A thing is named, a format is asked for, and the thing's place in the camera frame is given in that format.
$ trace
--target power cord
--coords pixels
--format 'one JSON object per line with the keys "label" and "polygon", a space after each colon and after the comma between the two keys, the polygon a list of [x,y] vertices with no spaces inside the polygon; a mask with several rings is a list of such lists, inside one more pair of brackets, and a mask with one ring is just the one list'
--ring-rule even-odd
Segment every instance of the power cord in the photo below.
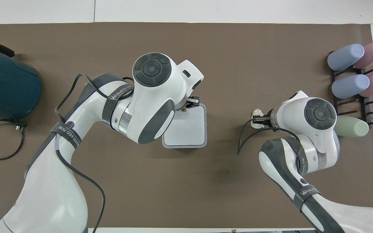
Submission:
{"label": "power cord", "polygon": [[21,150],[21,147],[24,144],[24,131],[23,131],[23,129],[27,126],[27,123],[25,123],[23,121],[16,121],[16,120],[9,120],[9,119],[0,119],[0,121],[6,121],[6,122],[9,122],[9,123],[15,124],[17,126],[16,129],[21,132],[21,143],[19,144],[17,150],[9,156],[6,156],[4,158],[0,158],[0,161],[1,161],[1,160],[7,160],[9,158],[12,158],[14,155],[16,155]]}
{"label": "power cord", "polygon": [[[59,110],[59,108],[64,104],[64,102],[68,99],[68,97],[71,95],[71,93],[73,92],[74,87],[76,86],[76,83],[77,83],[77,81],[78,81],[78,79],[79,79],[80,77],[85,77],[85,78],[89,81],[89,83],[90,83],[90,85],[93,87],[93,89],[96,90],[97,93],[99,93],[99,94],[100,94],[102,97],[104,97],[104,98],[108,98],[108,96],[105,95],[103,92],[101,92],[101,91],[99,90],[99,88],[96,86],[96,84],[95,84],[95,83],[94,83],[94,82],[93,82],[93,81],[92,81],[92,80],[91,80],[91,79],[90,79],[86,74],[82,74],[82,73],[78,74],[78,75],[76,76],[76,78],[74,79],[74,82],[73,82],[73,84],[72,84],[72,86],[71,86],[70,91],[68,92],[68,94],[64,97],[64,99],[59,103],[59,105],[58,105],[58,106],[56,107],[56,109],[54,110],[54,112],[56,113],[56,115],[58,115],[58,117],[60,118],[61,122],[63,122],[63,123],[65,122],[65,119],[64,119],[64,117],[59,113],[58,110]],[[132,80],[132,81],[133,81],[133,78],[131,78],[131,77],[124,77],[124,78],[123,78],[123,80],[126,80],[126,79],[129,79],[129,80]],[[121,97],[118,99],[118,101],[119,101],[119,100],[126,99],[126,98],[129,98],[132,94],[133,94],[133,90],[130,91],[128,94],[121,96]],[[69,163],[64,159],[64,157],[61,155],[59,149],[56,149],[56,154],[57,154],[58,159],[62,162],[62,164],[64,164],[67,168],[69,168],[69,169],[70,169],[71,171],[73,171],[74,173],[78,174],[79,176],[83,177],[84,179],[86,179],[87,181],[89,181],[90,183],[92,183],[92,184],[93,184],[94,186],[96,186],[96,187],[99,189],[99,191],[102,193],[102,197],[103,197],[103,201],[102,201],[102,209],[100,210],[100,214],[99,214],[99,218],[98,218],[98,220],[97,220],[97,223],[96,223],[95,227],[93,228],[93,233],[95,233],[96,230],[97,230],[97,228],[98,228],[98,226],[99,226],[99,224],[100,224],[100,221],[101,221],[101,219],[102,219],[103,212],[105,211],[105,205],[106,205],[106,195],[105,195],[105,192],[103,191],[102,187],[100,187],[100,185],[99,185],[98,183],[96,183],[96,182],[95,182],[94,180],[92,180],[90,177],[88,177],[87,175],[81,173],[77,168],[74,168],[71,164],[69,164]]]}
{"label": "power cord", "polygon": [[258,134],[258,133],[260,133],[260,132],[262,132],[262,131],[266,131],[266,130],[272,130],[273,132],[276,132],[276,131],[278,131],[278,130],[280,130],[280,131],[284,131],[284,132],[287,132],[287,133],[291,134],[293,137],[295,137],[295,139],[298,140],[298,141],[300,142],[299,137],[298,137],[296,134],[294,134],[292,131],[289,131],[289,130],[284,129],[284,128],[268,127],[268,128],[261,128],[261,129],[255,131],[254,133],[250,134],[248,137],[246,137],[246,139],[244,139],[243,144],[241,144],[241,138],[242,138],[242,136],[243,136],[244,128],[245,128],[245,127],[246,127],[246,126],[247,126],[251,121],[253,121],[253,119],[248,120],[248,121],[243,125],[243,128],[241,129],[241,132],[240,132],[240,140],[238,141],[237,155],[240,154],[240,151],[241,151],[242,147],[243,147],[244,144],[248,141],[248,139],[250,139],[250,138],[253,137],[254,135],[256,135],[256,134]]}

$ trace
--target cup rack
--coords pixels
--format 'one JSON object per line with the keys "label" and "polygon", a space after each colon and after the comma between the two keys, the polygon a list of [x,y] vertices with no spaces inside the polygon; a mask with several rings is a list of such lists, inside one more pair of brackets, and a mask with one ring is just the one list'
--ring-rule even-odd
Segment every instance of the cup rack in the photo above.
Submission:
{"label": "cup rack", "polygon": [[[351,65],[350,67],[348,67],[345,70],[340,71],[340,72],[336,72],[336,71],[331,70],[332,83],[337,79],[337,77],[339,75],[341,75],[345,72],[348,72],[348,71],[354,72],[356,74],[366,75],[366,74],[369,74],[369,73],[373,72],[373,69],[371,69],[369,71],[365,71],[365,70],[361,70],[361,69],[358,69],[358,68],[354,68]],[[339,98],[337,98],[336,96],[333,95],[333,106],[336,109],[336,115],[340,116],[340,115],[348,115],[348,114],[353,114],[353,113],[360,112],[361,116],[358,117],[358,118],[361,119],[362,121],[365,121],[369,126],[373,125],[373,121],[372,121],[373,111],[371,111],[371,109],[370,109],[370,105],[373,104],[373,100],[370,101],[369,97],[363,97],[360,94],[357,94],[353,97],[350,97],[350,99],[351,100],[346,100],[346,101],[340,102],[343,99],[339,99]],[[352,110],[352,111],[347,111],[347,112],[340,112],[339,111],[339,107],[341,107],[342,105],[353,103],[353,102],[359,102],[360,108],[356,109],[356,110]]]}

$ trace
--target small white object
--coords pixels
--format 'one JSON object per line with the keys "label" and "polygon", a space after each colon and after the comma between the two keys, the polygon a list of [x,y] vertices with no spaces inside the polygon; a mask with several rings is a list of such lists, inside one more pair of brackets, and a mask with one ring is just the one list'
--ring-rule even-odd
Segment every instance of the small white object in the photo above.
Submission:
{"label": "small white object", "polygon": [[207,117],[205,105],[176,111],[162,136],[165,148],[202,148],[207,144]]}
{"label": "small white object", "polygon": [[[256,109],[253,111],[253,114],[251,114],[251,118],[253,118],[253,116],[264,116],[263,112],[260,110],[260,109]],[[255,124],[253,122],[251,122],[251,127],[253,128],[264,128],[264,125],[263,124]]]}

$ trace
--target velcro strap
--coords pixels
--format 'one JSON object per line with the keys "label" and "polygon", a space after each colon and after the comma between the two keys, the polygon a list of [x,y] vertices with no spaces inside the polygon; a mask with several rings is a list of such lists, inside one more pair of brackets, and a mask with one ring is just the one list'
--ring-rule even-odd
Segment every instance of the velcro strap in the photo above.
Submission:
{"label": "velcro strap", "polygon": [[106,103],[105,103],[105,106],[102,112],[102,120],[108,127],[112,128],[111,116],[113,114],[113,111],[117,105],[119,98],[124,96],[126,93],[128,93],[131,90],[133,90],[133,87],[131,85],[129,84],[121,85],[116,90],[114,90],[110,94],[110,96],[108,96],[108,98],[106,99]]}
{"label": "velcro strap", "polygon": [[64,124],[63,122],[58,122],[51,130],[50,132],[60,134],[62,137],[64,137],[67,141],[73,145],[74,149],[77,149],[77,147],[82,142],[81,137],[77,134],[76,131],[74,131],[72,128]]}
{"label": "velcro strap", "polygon": [[317,194],[320,192],[312,185],[308,184],[307,186],[301,187],[293,198],[293,205],[296,207],[296,209],[301,212],[302,211],[302,205],[305,202],[305,200],[312,196],[313,194]]}
{"label": "velcro strap", "polygon": [[296,153],[298,161],[298,164],[296,164],[297,172],[304,176],[308,172],[308,158],[306,156],[305,149],[303,149],[302,144],[293,137],[285,137],[283,139],[289,143],[290,147]]}

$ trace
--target blue cup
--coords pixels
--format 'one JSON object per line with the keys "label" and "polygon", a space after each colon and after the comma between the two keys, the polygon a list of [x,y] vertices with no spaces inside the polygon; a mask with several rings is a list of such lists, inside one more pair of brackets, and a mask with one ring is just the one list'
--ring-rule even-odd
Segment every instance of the blue cup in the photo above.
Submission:
{"label": "blue cup", "polygon": [[364,47],[350,44],[329,54],[327,64],[334,71],[343,71],[364,56]]}
{"label": "blue cup", "polygon": [[346,99],[363,92],[368,87],[369,78],[366,75],[351,75],[334,81],[332,92],[339,99]]}

